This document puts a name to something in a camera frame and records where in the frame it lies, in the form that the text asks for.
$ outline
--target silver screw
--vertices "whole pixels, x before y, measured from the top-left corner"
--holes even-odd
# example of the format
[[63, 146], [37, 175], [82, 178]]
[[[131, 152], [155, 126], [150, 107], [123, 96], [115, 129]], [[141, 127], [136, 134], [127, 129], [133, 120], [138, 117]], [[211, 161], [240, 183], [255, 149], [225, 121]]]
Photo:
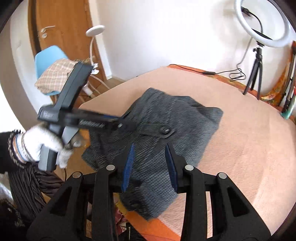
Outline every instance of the silver screw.
[[219, 173], [218, 175], [221, 179], [226, 179], [227, 175], [223, 172]]
[[114, 165], [108, 165], [108, 166], [106, 166], [106, 169], [108, 171], [113, 171], [115, 169], [115, 166]]
[[186, 169], [187, 171], [192, 171], [192, 170], [194, 169], [194, 167], [193, 167], [192, 165], [186, 165], [186, 166], [185, 166], [185, 169]]
[[74, 172], [72, 174], [72, 177], [74, 177], [74, 178], [79, 178], [80, 176], [81, 176], [81, 173], [80, 172]]

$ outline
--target person's arm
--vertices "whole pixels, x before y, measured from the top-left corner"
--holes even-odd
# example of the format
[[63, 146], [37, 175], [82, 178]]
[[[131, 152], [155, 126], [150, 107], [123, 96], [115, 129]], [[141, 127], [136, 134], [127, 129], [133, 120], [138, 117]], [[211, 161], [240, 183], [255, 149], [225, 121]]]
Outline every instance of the person's arm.
[[58, 153], [57, 165], [61, 168], [67, 166], [73, 150], [65, 148], [63, 141], [42, 124], [25, 133], [0, 133], [0, 173], [13, 172], [26, 168], [30, 162], [38, 162], [42, 145]]

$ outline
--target black furry sleeve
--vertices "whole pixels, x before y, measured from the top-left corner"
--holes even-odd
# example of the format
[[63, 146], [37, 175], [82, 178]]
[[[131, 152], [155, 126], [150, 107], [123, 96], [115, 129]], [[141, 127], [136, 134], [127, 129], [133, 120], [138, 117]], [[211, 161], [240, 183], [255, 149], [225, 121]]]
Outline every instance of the black furry sleeve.
[[14, 172], [25, 168], [13, 152], [13, 138], [20, 131], [0, 133], [0, 173]]

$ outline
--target white ring light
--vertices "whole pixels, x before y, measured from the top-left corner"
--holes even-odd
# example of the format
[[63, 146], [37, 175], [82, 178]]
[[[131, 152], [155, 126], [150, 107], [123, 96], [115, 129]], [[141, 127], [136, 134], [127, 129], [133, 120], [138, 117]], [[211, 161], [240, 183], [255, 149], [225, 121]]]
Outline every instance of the white ring light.
[[285, 16], [285, 14], [280, 9], [280, 7], [273, 0], [268, 0], [268, 1], [272, 5], [274, 5], [275, 8], [278, 10], [278, 12], [281, 14], [281, 17], [283, 18], [283, 21], [285, 24], [285, 32], [284, 32], [283, 36], [277, 40], [271, 40], [271, 39], [267, 39], [267, 38], [260, 36], [248, 25], [248, 23], [244, 19], [244, 16], [242, 15], [241, 6], [242, 6], [243, 0], [235, 0], [234, 10], [237, 14], [237, 18], [239, 19], [240, 24], [243, 26], [243, 28], [246, 30], [246, 32], [252, 38], [254, 38], [259, 43], [262, 43], [268, 47], [281, 48], [281, 47], [284, 47], [285, 45], [287, 45], [290, 41], [291, 25], [290, 25], [290, 22], [288, 21], [287, 17]]

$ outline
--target blue gripper pad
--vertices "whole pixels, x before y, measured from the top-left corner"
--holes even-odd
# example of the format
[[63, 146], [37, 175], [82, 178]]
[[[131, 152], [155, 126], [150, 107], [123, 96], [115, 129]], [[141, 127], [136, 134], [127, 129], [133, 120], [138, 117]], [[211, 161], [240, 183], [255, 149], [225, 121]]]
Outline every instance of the blue gripper pad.
[[168, 144], [165, 146], [165, 160], [167, 162], [168, 173], [170, 175], [170, 183], [172, 185], [172, 188], [175, 190], [175, 192], [177, 192], [177, 188], [178, 188], [177, 172], [176, 172], [176, 167], [174, 165], [174, 161], [173, 161]]
[[129, 184], [129, 178], [131, 176], [131, 170], [133, 168], [133, 161], [135, 159], [135, 145], [132, 143], [131, 147], [128, 151], [126, 164], [124, 166], [124, 170], [122, 172], [122, 184], [121, 184], [121, 190], [123, 192], [126, 191], [128, 184]]

